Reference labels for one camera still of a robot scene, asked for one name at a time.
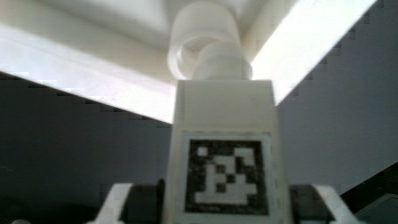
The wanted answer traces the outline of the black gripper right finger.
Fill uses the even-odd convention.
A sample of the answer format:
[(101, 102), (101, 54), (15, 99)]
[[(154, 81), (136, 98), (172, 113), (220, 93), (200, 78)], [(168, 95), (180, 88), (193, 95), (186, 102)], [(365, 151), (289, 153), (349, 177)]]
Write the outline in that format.
[(362, 224), (328, 185), (289, 186), (292, 224)]

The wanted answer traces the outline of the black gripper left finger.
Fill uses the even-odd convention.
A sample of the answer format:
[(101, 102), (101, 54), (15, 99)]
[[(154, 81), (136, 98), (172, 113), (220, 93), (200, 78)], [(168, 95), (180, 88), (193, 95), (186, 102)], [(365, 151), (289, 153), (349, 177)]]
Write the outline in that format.
[(111, 185), (97, 215), (86, 224), (159, 224), (165, 182)]

